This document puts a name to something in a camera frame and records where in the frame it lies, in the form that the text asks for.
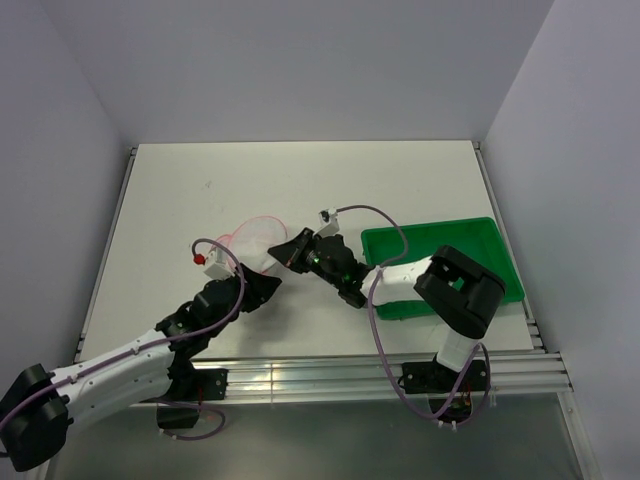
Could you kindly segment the white cloth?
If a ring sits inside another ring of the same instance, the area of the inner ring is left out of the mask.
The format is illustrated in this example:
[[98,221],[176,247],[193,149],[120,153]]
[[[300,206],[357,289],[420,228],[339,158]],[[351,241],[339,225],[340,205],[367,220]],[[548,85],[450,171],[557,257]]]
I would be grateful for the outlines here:
[[273,270],[276,260],[268,253],[270,245],[261,242],[241,244],[235,251],[242,264],[254,272],[267,274]]

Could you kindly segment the mesh laundry bag pink trim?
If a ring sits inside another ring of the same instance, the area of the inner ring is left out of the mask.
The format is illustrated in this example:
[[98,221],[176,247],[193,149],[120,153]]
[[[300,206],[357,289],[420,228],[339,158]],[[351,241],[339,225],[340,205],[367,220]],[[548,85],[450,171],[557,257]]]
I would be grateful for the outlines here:
[[285,224],[270,215],[250,218],[232,233],[216,239],[244,265],[261,274],[268,273],[276,265],[276,260],[269,255],[268,250],[287,240],[288,231]]

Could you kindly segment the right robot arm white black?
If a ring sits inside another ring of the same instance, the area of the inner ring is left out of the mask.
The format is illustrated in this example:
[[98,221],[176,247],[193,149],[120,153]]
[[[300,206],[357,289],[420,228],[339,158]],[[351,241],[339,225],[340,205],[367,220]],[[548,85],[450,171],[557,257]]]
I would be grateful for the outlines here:
[[322,236],[306,228],[268,254],[292,272],[315,274],[354,308],[426,303],[448,327],[432,368],[435,383],[446,390],[466,379],[466,363],[506,293],[499,276],[449,245],[414,262],[367,266],[356,260],[342,235]]

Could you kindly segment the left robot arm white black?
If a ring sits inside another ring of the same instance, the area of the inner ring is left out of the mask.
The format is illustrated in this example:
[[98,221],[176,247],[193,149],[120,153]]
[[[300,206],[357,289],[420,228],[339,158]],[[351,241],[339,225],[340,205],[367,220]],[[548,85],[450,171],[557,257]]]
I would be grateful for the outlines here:
[[281,283],[241,266],[122,347],[52,371],[24,369],[1,399],[3,457],[29,471],[54,457],[71,433],[142,401],[187,397],[195,386],[192,358],[240,314],[267,303]]

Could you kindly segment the green plastic tray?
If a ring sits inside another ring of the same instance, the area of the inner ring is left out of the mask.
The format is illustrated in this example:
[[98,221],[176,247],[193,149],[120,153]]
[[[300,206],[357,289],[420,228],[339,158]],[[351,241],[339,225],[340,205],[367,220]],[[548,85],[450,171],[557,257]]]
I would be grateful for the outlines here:
[[[504,304],[520,302],[525,294],[495,221],[489,217],[405,225],[408,254],[398,264],[411,263],[450,245],[498,275],[506,285]],[[398,256],[403,242],[393,227],[361,232],[366,263],[378,265]]]

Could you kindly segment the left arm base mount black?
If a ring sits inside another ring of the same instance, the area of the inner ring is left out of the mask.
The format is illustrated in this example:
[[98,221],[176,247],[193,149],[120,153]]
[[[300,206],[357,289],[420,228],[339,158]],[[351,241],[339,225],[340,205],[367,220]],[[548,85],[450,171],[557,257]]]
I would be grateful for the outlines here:
[[160,398],[156,423],[163,432],[188,430],[203,420],[205,403],[223,400],[228,385],[225,368],[196,369]]

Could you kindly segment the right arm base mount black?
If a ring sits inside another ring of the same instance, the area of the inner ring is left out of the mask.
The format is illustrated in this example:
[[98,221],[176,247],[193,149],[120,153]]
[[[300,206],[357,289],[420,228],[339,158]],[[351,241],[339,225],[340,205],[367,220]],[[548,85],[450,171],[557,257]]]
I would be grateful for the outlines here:
[[[432,361],[404,362],[396,383],[407,395],[444,394],[442,399],[429,400],[432,413],[439,411],[458,379],[458,374]],[[459,427],[490,403],[490,375],[487,364],[472,360],[448,408],[438,417],[439,425]]]

